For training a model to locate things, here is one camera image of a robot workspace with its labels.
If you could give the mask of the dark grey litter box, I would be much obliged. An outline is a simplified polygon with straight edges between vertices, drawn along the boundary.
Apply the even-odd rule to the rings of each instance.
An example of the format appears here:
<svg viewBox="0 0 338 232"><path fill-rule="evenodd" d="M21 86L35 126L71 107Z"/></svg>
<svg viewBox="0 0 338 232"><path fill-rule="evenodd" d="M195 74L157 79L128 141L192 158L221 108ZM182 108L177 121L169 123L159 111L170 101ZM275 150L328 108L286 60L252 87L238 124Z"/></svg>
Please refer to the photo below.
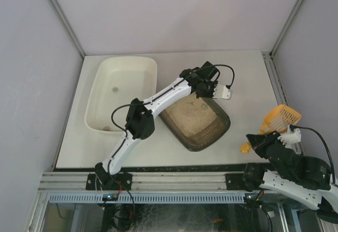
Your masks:
<svg viewBox="0 0 338 232"><path fill-rule="evenodd" d="M195 94L181 98L160 113L160 118L190 152L200 152L219 140L230 128L229 115L211 98Z"/></svg>

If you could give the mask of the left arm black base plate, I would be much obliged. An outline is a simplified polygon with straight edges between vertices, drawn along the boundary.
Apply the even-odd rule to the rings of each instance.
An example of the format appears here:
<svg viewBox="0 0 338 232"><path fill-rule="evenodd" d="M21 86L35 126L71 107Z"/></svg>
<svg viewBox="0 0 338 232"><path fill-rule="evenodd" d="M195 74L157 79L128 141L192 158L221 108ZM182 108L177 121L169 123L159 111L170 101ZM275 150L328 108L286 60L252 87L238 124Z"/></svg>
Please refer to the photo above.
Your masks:
<svg viewBox="0 0 338 232"><path fill-rule="evenodd" d="M87 176L86 190L119 190L122 185L122 189L125 187L130 190L132 187L133 175L130 173L118 173L116 175L109 175L104 169L102 163L98 163L95 166L94 173Z"/></svg>

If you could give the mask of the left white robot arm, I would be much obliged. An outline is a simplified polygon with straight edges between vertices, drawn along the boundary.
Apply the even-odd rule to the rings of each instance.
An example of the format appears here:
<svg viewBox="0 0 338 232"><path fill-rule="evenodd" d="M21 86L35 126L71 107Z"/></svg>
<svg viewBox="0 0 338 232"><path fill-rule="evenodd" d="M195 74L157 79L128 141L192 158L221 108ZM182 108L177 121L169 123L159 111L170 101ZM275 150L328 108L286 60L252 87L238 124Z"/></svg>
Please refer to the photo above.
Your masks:
<svg viewBox="0 0 338 232"><path fill-rule="evenodd" d="M124 160L134 147L154 133L155 118L162 111L192 93L197 97L212 98L219 76L219 69L207 61L201 67L183 70L178 78L155 95L144 100L135 98L130 104L120 106L118 109L129 108L126 124L122 128L124 135L109 156L95 165L95 174L102 188L113 188L114 175L119 173ZM111 119L118 109L112 112Z"/></svg>

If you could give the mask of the yellow litter scoop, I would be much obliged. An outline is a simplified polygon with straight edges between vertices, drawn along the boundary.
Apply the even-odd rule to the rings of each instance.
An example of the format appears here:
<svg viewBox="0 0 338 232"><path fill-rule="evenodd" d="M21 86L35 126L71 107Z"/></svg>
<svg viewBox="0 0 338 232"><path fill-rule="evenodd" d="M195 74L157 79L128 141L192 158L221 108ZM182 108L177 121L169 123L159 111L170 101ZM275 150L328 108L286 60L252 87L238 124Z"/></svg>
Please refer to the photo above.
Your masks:
<svg viewBox="0 0 338 232"><path fill-rule="evenodd" d="M288 125L296 125L301 118L302 115L295 109L287 105L278 105L264 117L258 134L262 135L277 131L281 135L286 133ZM284 146L291 151L294 150L292 145ZM242 144L240 147L242 154L248 154L251 150L253 149L249 142Z"/></svg>

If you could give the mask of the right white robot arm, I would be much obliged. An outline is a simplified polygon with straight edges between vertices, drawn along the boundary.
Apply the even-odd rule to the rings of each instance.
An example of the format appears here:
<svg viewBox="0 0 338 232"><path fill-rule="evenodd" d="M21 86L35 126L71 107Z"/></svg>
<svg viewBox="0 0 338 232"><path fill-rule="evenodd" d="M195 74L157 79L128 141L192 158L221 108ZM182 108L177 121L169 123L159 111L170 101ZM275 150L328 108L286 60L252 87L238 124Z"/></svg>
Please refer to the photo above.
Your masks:
<svg viewBox="0 0 338 232"><path fill-rule="evenodd" d="M275 169L272 172L248 163L242 180L249 189L276 191L314 210L320 219L337 224L337 185L333 170L325 161L296 154L289 148L301 140L300 130L247 134L246 138L254 152Z"/></svg>

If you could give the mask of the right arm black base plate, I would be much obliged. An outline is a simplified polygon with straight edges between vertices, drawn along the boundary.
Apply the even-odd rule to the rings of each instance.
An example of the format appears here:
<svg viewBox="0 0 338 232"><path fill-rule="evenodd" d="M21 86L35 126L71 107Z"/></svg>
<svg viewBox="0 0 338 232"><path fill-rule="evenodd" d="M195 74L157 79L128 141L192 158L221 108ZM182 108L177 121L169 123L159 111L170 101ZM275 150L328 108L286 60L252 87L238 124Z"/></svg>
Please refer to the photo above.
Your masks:
<svg viewBox="0 0 338 232"><path fill-rule="evenodd" d="M227 173L225 175L227 190L260 190L263 174Z"/></svg>

